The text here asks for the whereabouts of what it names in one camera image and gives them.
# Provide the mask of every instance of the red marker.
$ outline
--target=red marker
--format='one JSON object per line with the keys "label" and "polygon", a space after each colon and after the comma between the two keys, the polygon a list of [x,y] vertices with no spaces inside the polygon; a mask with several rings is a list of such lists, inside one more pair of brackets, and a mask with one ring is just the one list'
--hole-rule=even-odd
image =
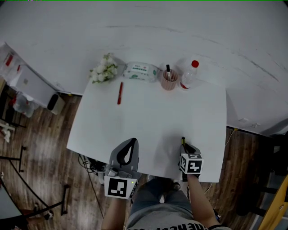
{"label": "red marker", "polygon": [[118,105],[121,104],[121,97],[122,97],[122,88],[123,88],[123,82],[120,84],[120,89],[119,89],[119,95],[118,95]]}

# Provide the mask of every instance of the plastic bottle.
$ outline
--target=plastic bottle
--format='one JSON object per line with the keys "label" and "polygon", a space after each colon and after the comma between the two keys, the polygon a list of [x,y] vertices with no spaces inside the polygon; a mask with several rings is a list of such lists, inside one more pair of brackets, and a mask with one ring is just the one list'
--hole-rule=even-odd
{"label": "plastic bottle", "polygon": [[190,89],[192,81],[196,78],[198,66],[199,66],[198,61],[195,61],[195,60],[192,61],[189,69],[186,70],[181,77],[181,81],[180,81],[180,88],[181,89],[183,89],[183,90]]}

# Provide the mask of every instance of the white wall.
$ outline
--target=white wall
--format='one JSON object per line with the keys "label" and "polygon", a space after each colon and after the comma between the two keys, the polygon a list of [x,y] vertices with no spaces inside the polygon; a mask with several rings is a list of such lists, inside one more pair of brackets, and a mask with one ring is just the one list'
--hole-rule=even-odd
{"label": "white wall", "polygon": [[59,90],[82,94],[108,52],[160,68],[197,59],[198,78],[227,90],[228,125],[287,118],[283,2],[8,2],[0,20],[0,40]]}

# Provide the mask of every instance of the floor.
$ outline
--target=floor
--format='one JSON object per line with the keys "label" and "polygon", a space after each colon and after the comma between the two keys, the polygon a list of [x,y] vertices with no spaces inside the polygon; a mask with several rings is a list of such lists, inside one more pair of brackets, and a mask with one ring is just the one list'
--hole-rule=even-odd
{"label": "floor", "polygon": [[[67,196],[68,214],[60,216],[60,208],[54,209],[52,221],[45,221],[31,230],[91,230],[100,229],[102,217],[95,201],[89,177],[78,163],[78,154],[66,149],[69,132],[76,114],[80,97],[64,96],[66,105],[60,115],[53,115],[39,108],[30,119],[22,119],[27,128],[17,128],[11,142],[0,139],[0,155],[18,157],[21,145],[24,152],[21,173],[30,187],[48,204],[62,198],[63,185],[71,186]],[[227,129],[226,140],[232,130]],[[221,223],[234,230],[247,230],[254,220],[254,214],[240,217],[236,214],[239,195],[253,182],[267,183],[266,155],[271,151],[269,138],[237,131],[225,149],[224,162],[219,183],[213,183],[207,192],[213,208],[221,215]],[[9,161],[0,160],[0,172],[4,182],[19,208],[33,208],[39,202],[18,178]],[[97,176],[91,174],[97,196],[105,212],[109,198],[104,196],[104,187],[97,183]],[[203,191],[210,183],[202,183]]]}

